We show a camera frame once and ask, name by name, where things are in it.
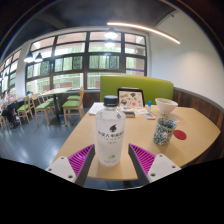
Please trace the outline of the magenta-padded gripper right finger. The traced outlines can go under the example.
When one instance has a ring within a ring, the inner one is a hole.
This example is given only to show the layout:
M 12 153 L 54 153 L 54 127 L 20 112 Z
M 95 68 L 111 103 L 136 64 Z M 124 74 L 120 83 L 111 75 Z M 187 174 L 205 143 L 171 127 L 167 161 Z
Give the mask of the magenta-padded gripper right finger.
M 164 154 L 154 155 L 134 144 L 128 146 L 128 154 L 143 186 L 180 170 L 180 167 Z

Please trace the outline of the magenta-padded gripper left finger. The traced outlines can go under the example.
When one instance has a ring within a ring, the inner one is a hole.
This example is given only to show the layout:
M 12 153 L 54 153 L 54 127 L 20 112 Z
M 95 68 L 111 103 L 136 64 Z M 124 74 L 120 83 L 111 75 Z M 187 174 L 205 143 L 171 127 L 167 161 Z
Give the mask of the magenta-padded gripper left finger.
M 47 171 L 79 186 L 84 186 L 94 156 L 95 145 L 92 144 L 68 157 L 59 157 L 47 168 Z

